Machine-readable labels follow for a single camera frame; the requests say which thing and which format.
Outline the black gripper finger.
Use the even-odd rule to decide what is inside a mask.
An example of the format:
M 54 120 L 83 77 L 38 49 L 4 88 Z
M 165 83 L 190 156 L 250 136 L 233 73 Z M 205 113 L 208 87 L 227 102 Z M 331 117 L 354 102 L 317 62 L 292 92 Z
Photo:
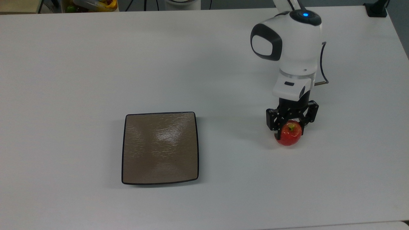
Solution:
M 307 106 L 298 111 L 297 118 L 298 123 L 301 126 L 301 135 L 304 135 L 306 126 L 315 121 L 318 109 L 318 103 L 314 100 L 311 100 L 308 102 Z
M 282 109 L 267 109 L 266 123 L 271 131 L 274 131 L 276 140 L 281 140 L 282 130 L 284 125 L 288 122 L 288 110 Z

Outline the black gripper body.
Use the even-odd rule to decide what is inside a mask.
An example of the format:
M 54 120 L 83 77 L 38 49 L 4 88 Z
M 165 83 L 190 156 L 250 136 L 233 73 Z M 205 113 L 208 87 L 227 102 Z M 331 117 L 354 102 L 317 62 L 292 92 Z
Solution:
M 298 101 L 279 99 L 279 121 L 282 119 L 289 119 L 290 113 L 294 118 L 300 118 L 301 113 L 307 111 L 306 117 L 311 119 L 311 112 L 309 111 L 309 97 L 311 92 L 306 92 Z

